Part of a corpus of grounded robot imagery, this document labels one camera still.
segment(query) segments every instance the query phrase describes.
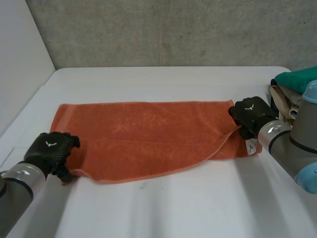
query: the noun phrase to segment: white wall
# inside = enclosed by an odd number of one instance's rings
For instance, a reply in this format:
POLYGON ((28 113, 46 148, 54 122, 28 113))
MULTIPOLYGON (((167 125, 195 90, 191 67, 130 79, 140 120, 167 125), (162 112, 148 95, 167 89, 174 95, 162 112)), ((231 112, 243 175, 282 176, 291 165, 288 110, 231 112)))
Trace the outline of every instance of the white wall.
POLYGON ((0 0, 0 136, 54 71, 25 1, 0 0))

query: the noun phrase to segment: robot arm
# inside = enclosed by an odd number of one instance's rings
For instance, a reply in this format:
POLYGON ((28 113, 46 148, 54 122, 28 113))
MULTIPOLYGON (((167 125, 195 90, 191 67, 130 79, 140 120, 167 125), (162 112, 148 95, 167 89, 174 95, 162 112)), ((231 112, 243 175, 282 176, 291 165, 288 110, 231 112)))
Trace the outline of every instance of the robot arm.
POLYGON ((259 143, 294 181, 309 193, 317 193, 317 80, 305 93, 293 127, 274 117, 259 97, 246 98, 229 109, 241 136, 259 143))
POLYGON ((6 237, 46 182, 48 174, 63 182, 73 176, 65 167, 79 138, 68 133, 42 133, 24 156, 24 161, 0 176, 0 238, 6 237))

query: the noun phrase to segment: table surface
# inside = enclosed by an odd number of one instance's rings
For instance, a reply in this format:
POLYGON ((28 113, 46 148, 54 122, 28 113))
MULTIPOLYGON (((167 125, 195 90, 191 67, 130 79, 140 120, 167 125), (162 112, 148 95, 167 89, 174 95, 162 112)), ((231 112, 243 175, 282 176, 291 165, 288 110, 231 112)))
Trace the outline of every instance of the table surface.
MULTIPOLYGON (((0 138, 0 170, 22 160, 62 103, 224 101, 269 98, 282 67, 66 68, 56 71, 0 138)), ((317 237, 317 196, 263 151, 207 161, 159 178, 45 187, 9 238, 317 237)))

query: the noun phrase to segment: light blue robot joint cap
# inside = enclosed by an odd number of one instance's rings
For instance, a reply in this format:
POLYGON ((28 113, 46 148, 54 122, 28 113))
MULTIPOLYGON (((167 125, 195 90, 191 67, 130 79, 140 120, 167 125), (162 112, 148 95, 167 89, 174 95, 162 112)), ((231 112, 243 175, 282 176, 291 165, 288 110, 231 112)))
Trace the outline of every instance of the light blue robot joint cap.
POLYGON ((310 103, 317 104, 317 80, 310 82, 303 93, 303 99, 310 103))
POLYGON ((295 182, 306 192, 317 193, 317 162, 301 169, 294 178, 295 182))

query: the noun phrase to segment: towel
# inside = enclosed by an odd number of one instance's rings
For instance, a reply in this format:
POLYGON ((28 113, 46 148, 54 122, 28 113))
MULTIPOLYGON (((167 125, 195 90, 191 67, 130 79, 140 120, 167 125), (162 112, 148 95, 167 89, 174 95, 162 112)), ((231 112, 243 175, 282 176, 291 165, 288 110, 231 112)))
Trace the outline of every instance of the towel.
POLYGON ((269 90, 278 111, 285 117, 285 119, 291 119, 292 117, 289 115, 291 103, 284 93, 279 89, 278 86, 270 86, 269 90))
POLYGON ((317 66, 299 70, 296 72, 285 72, 275 77, 275 81, 289 87, 299 93, 304 93, 307 85, 317 79, 317 66))
POLYGON ((291 102, 292 105, 295 105, 299 107, 302 103, 302 94, 299 92, 294 91, 293 89, 290 89, 289 87, 286 87, 280 83, 277 84, 280 90, 284 93, 284 95, 288 98, 288 100, 291 102))
MULTIPOLYGON (((60 105, 51 131, 77 135, 66 167, 101 183, 168 175, 208 159, 246 157, 228 102, 60 105)), ((262 147, 258 143, 257 152, 262 147)))

